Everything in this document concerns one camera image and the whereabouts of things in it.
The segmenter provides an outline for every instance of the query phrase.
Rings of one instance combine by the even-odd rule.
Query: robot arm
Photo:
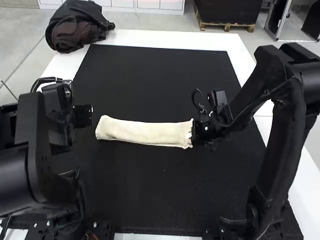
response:
[[[243,130],[267,100],[274,103],[271,133],[259,175],[248,194],[246,219],[221,218],[223,239],[258,240],[279,223],[304,142],[320,113],[318,56],[296,43],[280,49],[261,46],[254,55],[257,65],[252,75],[229,104],[223,90],[208,94],[209,107],[195,102],[198,89],[192,94],[199,109],[192,133],[195,144],[216,144]]]

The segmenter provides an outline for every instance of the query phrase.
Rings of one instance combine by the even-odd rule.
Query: pallet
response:
[[[204,22],[202,21],[198,8],[195,3],[193,3],[193,8],[195,11],[195,17],[198,20],[199,28],[201,31],[206,30],[206,26],[224,26],[224,31],[229,32],[232,27],[246,27],[249,33],[255,31],[256,24],[241,24],[241,23],[222,23],[222,22]]]

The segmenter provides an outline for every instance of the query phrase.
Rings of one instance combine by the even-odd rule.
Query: gray floor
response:
[[[54,10],[0,7],[0,78],[7,82],[16,95],[30,90],[32,83],[42,74],[55,55],[44,39],[46,26],[53,13]],[[200,32],[190,0],[186,0],[183,16],[126,12],[103,14],[108,20],[115,22],[117,29]],[[240,35],[252,57],[258,46],[279,47],[282,44],[274,42],[264,31],[266,18],[266,13],[259,15],[254,33],[249,33],[241,27],[231,28],[231,33]],[[301,24],[301,16],[291,14],[285,22],[280,38],[308,39],[300,31]],[[205,32],[223,33],[223,29],[211,27]],[[319,43],[302,43],[302,45],[320,55]],[[14,101],[15,99],[4,87],[0,88],[0,105]],[[320,150],[317,145],[319,140],[320,121],[312,129],[305,144],[320,168]]]

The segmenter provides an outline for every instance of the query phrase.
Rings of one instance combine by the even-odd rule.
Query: black mat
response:
[[[188,121],[197,116],[194,88],[225,89],[231,100],[240,85],[226,52],[91,45],[73,87],[75,104],[93,104],[93,127],[76,132],[75,150],[55,157],[54,168],[80,167],[89,217],[119,232],[199,236],[220,216],[245,216],[265,152],[255,122],[213,152],[95,138],[104,114]]]

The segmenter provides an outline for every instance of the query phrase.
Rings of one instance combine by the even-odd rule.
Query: white table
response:
[[[241,86],[247,81],[256,64],[238,34],[203,32],[168,32],[145,30],[115,30],[102,45],[227,51]],[[55,76],[73,80],[89,46],[70,54],[57,53],[41,77]],[[272,125],[273,103],[266,102],[254,119],[265,144]],[[304,147],[294,182],[289,191],[289,201],[305,240],[320,236],[320,172]],[[11,239],[23,240],[26,230],[15,230]],[[191,240],[194,237],[116,234],[116,240]]]

